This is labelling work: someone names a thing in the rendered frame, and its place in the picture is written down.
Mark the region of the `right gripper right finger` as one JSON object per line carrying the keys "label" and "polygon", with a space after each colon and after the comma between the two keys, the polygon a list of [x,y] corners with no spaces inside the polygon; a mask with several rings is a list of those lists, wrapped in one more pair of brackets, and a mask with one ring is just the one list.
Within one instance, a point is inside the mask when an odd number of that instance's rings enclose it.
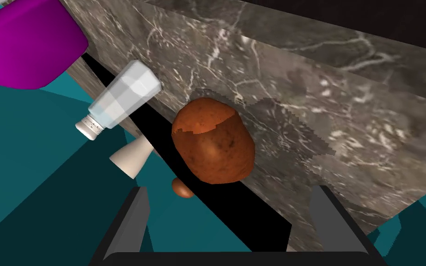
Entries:
{"label": "right gripper right finger", "polygon": [[363,231],[327,186],[312,188],[310,215],[324,251],[369,253]]}

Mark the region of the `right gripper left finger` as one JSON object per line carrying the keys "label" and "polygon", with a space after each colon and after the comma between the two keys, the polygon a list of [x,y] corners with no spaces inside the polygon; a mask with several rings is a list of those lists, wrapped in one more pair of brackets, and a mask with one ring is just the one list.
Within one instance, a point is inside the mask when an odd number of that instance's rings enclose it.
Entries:
{"label": "right gripper left finger", "polygon": [[106,261],[115,253],[139,252],[149,214],[146,187],[134,187],[103,236],[93,260]]}

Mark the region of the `small brown egg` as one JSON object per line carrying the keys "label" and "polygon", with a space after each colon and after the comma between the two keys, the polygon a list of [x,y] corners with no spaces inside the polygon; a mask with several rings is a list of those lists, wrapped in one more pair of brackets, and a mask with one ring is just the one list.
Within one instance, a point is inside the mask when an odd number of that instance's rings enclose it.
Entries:
{"label": "small brown egg", "polygon": [[192,198],[194,196],[194,193],[178,178],[173,179],[171,185],[174,193],[179,197]]}

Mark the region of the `white cone-shaped object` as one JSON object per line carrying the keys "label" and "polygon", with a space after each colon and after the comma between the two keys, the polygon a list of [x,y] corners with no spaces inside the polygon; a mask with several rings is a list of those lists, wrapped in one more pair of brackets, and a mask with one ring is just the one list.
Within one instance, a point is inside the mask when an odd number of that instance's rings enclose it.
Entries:
{"label": "white cone-shaped object", "polygon": [[154,150],[145,135],[141,135],[110,156],[110,160],[131,179],[135,179]]}

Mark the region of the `brown potato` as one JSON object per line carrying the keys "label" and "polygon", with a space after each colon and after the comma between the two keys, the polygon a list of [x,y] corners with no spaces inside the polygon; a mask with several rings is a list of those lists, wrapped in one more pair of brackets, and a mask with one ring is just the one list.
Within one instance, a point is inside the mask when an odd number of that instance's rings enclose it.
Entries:
{"label": "brown potato", "polygon": [[218,100],[200,97],[176,115],[171,129],[175,148],[202,182],[242,180],[254,168],[255,144],[239,113]]}

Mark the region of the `clear glass salt shaker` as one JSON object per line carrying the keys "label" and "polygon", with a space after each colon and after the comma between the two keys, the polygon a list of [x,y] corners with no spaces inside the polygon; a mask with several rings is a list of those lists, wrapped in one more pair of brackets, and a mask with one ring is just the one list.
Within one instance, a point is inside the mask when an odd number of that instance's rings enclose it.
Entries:
{"label": "clear glass salt shaker", "polygon": [[88,139],[112,129],[162,90],[160,80],[142,61],[132,60],[88,108],[88,115],[75,124]]}

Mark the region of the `purple rounded container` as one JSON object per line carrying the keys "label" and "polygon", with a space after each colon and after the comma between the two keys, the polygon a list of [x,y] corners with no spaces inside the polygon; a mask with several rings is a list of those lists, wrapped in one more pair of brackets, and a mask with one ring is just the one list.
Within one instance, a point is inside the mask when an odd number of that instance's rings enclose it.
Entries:
{"label": "purple rounded container", "polygon": [[87,38],[60,0],[14,0],[0,9],[0,86],[45,87],[87,47]]}

